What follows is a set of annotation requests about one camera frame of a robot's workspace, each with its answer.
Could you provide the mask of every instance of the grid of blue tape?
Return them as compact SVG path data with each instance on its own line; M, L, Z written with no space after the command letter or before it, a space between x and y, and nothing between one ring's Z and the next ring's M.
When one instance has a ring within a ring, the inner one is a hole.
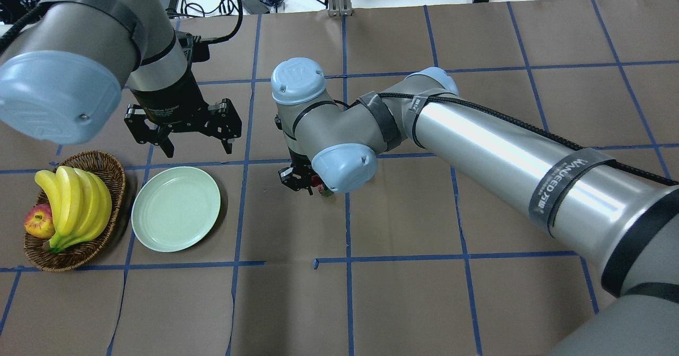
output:
M524 66L510 66L510 67L495 67L495 68L466 68L466 69L454 69L454 70L446 70L447 73L468 73L468 72L490 72L490 71L527 71L528 72L528 77L529 81L531 84L531 87L533 88L533 93L534 93L534 98L536 105L538 107L538 111L540 112L540 116L543 122L543 127L548 131L549 127L546 121L545 114L543 112L543 107L540 102L540 97L538 94L537 87L535 85L535 81L533 78L533 73L532 71L534 69L547 69L547 68L588 68L588 67L609 67L609 66L616 66L619 68L619 71L621 73L621 76L623 77L623 80L625 81L625 85L628 88L628 91L630 93L630 97L632 98L636 110L638 112L638 115L640 119L642 119L643 126L645 127L648 137L650 138L651 144L650 145L616 145L616 146L597 146L595 149L597 150L635 150L635 149L653 149L655 150L655 153L658 157L658 160L660 164L662 165L662 168L665 173L665 177L670 177L669 171L667 170L667 165L665 164L664 158L662 156L662 153L660 152L660 148L676 148L679 147L679 143L657 143L655 141L655 138L652 134L652 131L650 129L650 126L648 125L648 122L643 115L643 111L641 106L639 105L636 95L634 94L634 90L632 89L630 85L630 81L626 77L625 73L625 67L626 66L638 66L638 65L653 65L653 64L679 64L679 60L662 60L662 61L646 61L646 62L628 62L624 63L621 62L618 54L616 53L615 47L613 46L613 42L611 40L610 35L608 34L608 29L606 28L606 25L604 23L604 20L599 12L599 8L597 6L596 0L591 0L592 6L594 7L594 11L596 12L597 18L599 19L599 22L601 24L602 29L604 30L604 35L606 36L606 39L608 41L609 47L611 49L611 52L613 52L614 60L615 63L599 63L599 64L567 64L567 65L553 65L553 66L531 66L529 61L528 61L528 56L526 54L526 50L524 49L524 44L521 39L521 32L519 31L519 27L516 22L516 18L514 16L514 12L512 10L511 3L507 3L507 10L510 15L510 18L512 20L512 24L514 26L514 30L516 32L516 37L517 40L519 41L519 48L521 49L521 54L524 58ZM426 20L427 24L427 30L429 33L429 40L431 43L431 51L432 51L432 63L434 66L438 66L438 59L437 59L437 51L435 47L435 42L434 42L434 36L432 33L432 28L431 28L431 20L429 19L429 10L427 6L423 6L424 10L424 18ZM240 243L241 243L241 238L242 238L242 226L243 226L243 218L244 218L244 213L245 213L245 194L247 191L247 180L248 180L248 166L251 164L260 164L260 163L287 163L289 162L289 159L281 158L281 159L270 159L270 160L250 160L249 158L249 153L250 153L250 137L251 137L251 131L252 131L252 121L253 121L253 103L254 103L254 97L255 97L255 85L256 83L265 83L269 82L270 79L258 79L256 77L257 73L257 57L259 54L259 33L261 30L262 26L262 16L259 15L257 18L257 30L256 30L256 35L255 35L255 52L253 56L253 72L252 72L252 78L249 80L225 80L225 81L202 81L199 82L200 85L209 85L209 84L235 84L235 83L250 83L251 87L251 95L250 95L250 109L249 109L249 114L248 114L248 132L246 136L246 149L245 149L245 159L242 161L230 161L230 162L192 162L192 163L157 163L157 164L152 164L151 163L151 158L153 156L153 146L149 146L149 152L148 156L146 158L146 164L145 165L140 165L140 166L131 166L131 167L126 167L126 170L144 170L144 178L143 178L143 184L146 183L149 177L149 173L151 169L156 169L156 168L171 168L171 167L179 167L179 166L194 166L194 167L222 167L222 166L228 166L228 165L242 165L243 166L243 181L242 181L242 187L241 187L241 194L240 194L240 210L239 210L239 216L238 216L238 232L236 236L236 251L234 255L234 260L232 262L198 262L198 263L180 263L180 264L131 264L130 260L132 258L132 253L133 253L133 248L134 248L134 243L135 243L135 237L134 233L131 234L131 237L129 239L128 243L128 252L126 255L126 260L125 264L121 265L95 265L95 266L83 266L80 267L78 270L79 271L101 271L101 270L119 270L124 272L124 287L127 281L127 276L128 276L128 271L130 270L147 270L147 269L164 269L164 268L198 268L198 267L232 267L233 268L233 279L231 282L231 296L233 298L233 306L234 306L234 314L236 312L235 307L236 307L236 291L238 288L238 269L240 267L247 267L247 266L264 266L265 261L250 261L250 262L243 262L240 261ZM358 73L358 74L350 74L347 73L347 36L346 36L346 17L342 17L342 60L343 60L343 65L342 65L342 74L337 74L337 75L327 75L326 78L328 79L333 79L333 78L342 78L343 80L343 88L344 88L344 95L343 95L343 100L344 102L347 102L347 79L350 78L357 78L357 77L376 77L376 76L405 76L409 75L412 72L393 72L393 73ZM56 155L59 156L62 150L62 146L60 145L57 149ZM379 158L421 158L421 157L432 157L434 156L433 153L406 153L406 154L383 154L379 155ZM0 170L0 175L4 174L20 174L20 173L33 173L36 172L38 169L17 169L17 170ZM450 170L451 174L451 180L452 180L452 185L454 189L454 197L455 197L455 208L456 208L456 213L458 216L458 226L459 226L459 232L460 232L460 242L462 245L462 254L434 254L434 255L395 255L395 256L372 256L372 257L353 257L351 253L351 208L350 208L350 194L345 195L345 202L346 202L346 257L340 257L340 258L318 258L315 259L314 261L314 267L317 268L320 266L320 264L333 264L333 263L345 263L346 264L346 286L347 286L347 322L349 323L349 326L347 327L347 338L349 339L349 343L347 344L347 348L349 349L349 355L353 356L354 355L354 317L353 317L353 288L352 288L352 264L357 263L357 262L408 262L408 261L427 261L427 260L463 260L465 262L465 274L466 274L466 283L467 283L467 290L468 290L468 298L469 298L469 306L470 306L470 311L471 311L471 317L472 317L472 325L473 325L473 333L475 337L475 344L476 344L476 349L477 353L479 355L483 354L483 347L482 347L482 337L480 334L480 330L478 329L478 317L476 313L476 303L475 303L475 298L474 298L474 288L473 288L473 277L471 273L471 267L470 267L470 260L471 259L503 259L503 258L524 258L524 257L578 257L574 251L537 251L537 252L523 252L523 253L499 253L499 254L469 254L467 248L466 248L466 240L465 240L465 233L463 230L463 223L461 221L461 214L460 214L460 206L459 206L459 190L458 190L458 184L457 184L457 178L456 178L456 172L454 168L451 168ZM587 284L587 288L589 290L589 295L591 298L591 303L592 303L592 310L594 313L598 313L599 308L597 305L597 300L596 296L594 294L594 285L592 282L591 274L589 273L589 269L587 267L587 262L580 257L580 263L582 264L582 274L584 275L585 283ZM0 272L2 273L14 273L15 278L14 278L14 283L12 284L12 288L10 290L10 295L7 297L7 303L5 304L5 309L3 310L3 315L2 319L0 319L0 336L2 335L2 331L5 325L5 322L7 321L7 316L10 312L11 305L12 305L12 300L14 300L14 295L16 293L17 286L19 285L20 277L22 273L24 272L37 272L38 269L36 267L23 267L23 266L18 266L18 267L10 267L10 268L2 268L0 267ZM121 306L119 310L119 315L118 315L118 320L120 317L121 309L122 309L122 299L124 298L124 288L123 288L123 297L121 297ZM114 347L114 342L115 342L115 336L116 333L112 335L111 342L109 344L109 347L107 349L107 354L112 353L112 347ZM229 343L229 348L227 350L227 356L231 354L231 342Z

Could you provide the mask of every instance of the light blue joint cover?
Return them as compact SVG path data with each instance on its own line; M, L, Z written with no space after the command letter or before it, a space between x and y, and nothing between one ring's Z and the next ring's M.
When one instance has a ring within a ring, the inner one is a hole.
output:
M424 75L424 76L429 76L430 78L436 80L439 82L439 84L443 85L443 88L446 90L449 90L455 95L460 95L458 91L458 86L455 84L455 81L452 80L450 76L446 73L446 71L438 68L438 67L429 67L425 70L412 73L408 76L405 76L405 78L409 78L410 76L413 75Z
M318 152L311 167L330 190L349 193L375 176L378 158L363 144L339 144Z
M287 59L271 74L272 96L282 105L313 100L325 91L325 83L323 69L308 58Z
M32 51L0 66L0 119L39 140L89 141L116 109L120 95L111 71L71 52Z

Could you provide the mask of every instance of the bunch of bananas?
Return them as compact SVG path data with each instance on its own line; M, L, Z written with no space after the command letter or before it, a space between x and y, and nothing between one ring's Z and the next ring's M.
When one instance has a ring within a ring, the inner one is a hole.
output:
M104 231L111 217L111 193L97 175L61 166L56 174L39 170L34 179L47 194L53 212L55 233L49 238L50 252L60 253Z

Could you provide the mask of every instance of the robotic arm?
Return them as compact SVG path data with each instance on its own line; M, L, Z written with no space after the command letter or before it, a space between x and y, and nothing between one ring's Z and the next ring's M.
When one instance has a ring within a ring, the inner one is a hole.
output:
M346 111L310 59L279 64L272 90L293 159L279 172L283 184L310 190L318 175L333 192L354 191L375 175L376 154L410 138L602 271L602 286L619 299L552 355L676 354L676 182L644 175L666 184L652 185L595 150L573 150L482 111L458 98L453 80L435 67L368 93Z
M43 0L0 39L0 119L38 139L83 143L102 129L127 83L138 100L125 115L136 141L171 157L168 135L197 131L230 152L240 118L230 100L210 106L202 98L192 44L158 0ZM346 111L309 59L281 63L272 87L293 160L280 172L286 186L351 192L375 175L378 153L410 138L602 271L618 301L552 354L676 354L676 183L648 184L596 151L475 108L439 68L368 93Z
M201 132L231 153L240 117L231 100L202 98L193 42L175 32L159 0L42 0L0 44L0 119L34 138L84 143L127 83L138 105L129 105L125 123L138 143L172 157L170 133Z

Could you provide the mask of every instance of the small red object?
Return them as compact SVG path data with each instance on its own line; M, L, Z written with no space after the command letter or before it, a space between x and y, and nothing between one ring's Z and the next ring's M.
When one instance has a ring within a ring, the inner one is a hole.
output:
M322 185L323 180L320 179L319 175L315 175L311 177L311 187L316 187L318 185Z

